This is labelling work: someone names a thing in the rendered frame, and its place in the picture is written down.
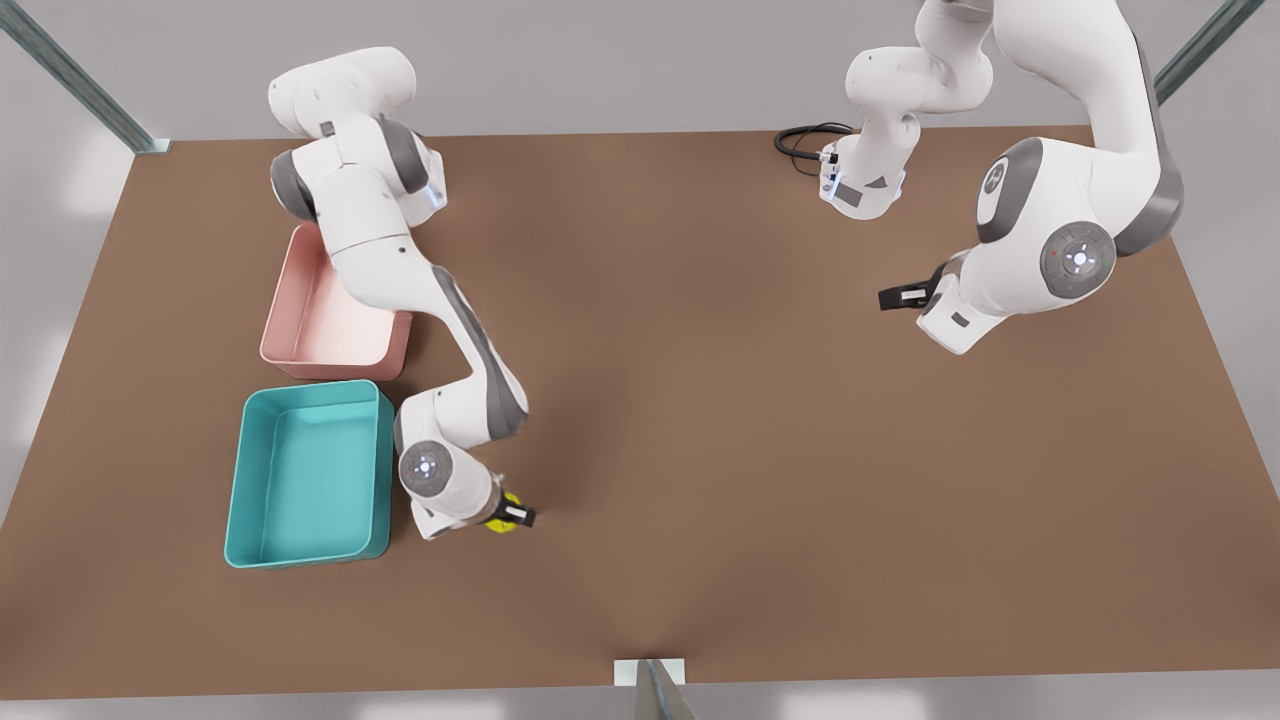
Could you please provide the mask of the teal rectangular bin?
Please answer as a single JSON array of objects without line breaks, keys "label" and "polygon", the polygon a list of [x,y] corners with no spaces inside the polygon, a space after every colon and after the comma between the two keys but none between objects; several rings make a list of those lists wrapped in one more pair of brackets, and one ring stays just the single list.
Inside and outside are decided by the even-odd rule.
[{"label": "teal rectangular bin", "polygon": [[260,389],[244,401],[225,562],[305,568],[390,543],[394,409],[365,379]]}]

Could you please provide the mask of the pink rectangular bin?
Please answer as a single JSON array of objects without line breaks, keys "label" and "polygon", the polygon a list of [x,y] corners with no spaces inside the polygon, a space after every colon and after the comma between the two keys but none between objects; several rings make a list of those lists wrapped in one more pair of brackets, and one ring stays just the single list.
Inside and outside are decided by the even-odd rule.
[{"label": "pink rectangular bin", "polygon": [[403,370],[412,318],[370,307],[337,278],[314,223],[291,236],[260,357],[301,380],[393,380]]}]

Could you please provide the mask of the silver frame post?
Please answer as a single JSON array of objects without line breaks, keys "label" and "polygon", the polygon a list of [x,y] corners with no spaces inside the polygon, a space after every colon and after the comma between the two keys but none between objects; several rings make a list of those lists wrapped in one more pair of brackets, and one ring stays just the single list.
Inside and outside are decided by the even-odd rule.
[{"label": "silver frame post", "polygon": [[613,683],[634,688],[632,720],[698,720],[684,697],[685,659],[621,659]]},{"label": "silver frame post", "polygon": [[1265,3],[1266,0],[1222,0],[1157,73],[1157,104],[1164,105]]},{"label": "silver frame post", "polygon": [[170,152],[169,138],[151,136],[17,0],[0,0],[0,29],[133,154]]}]

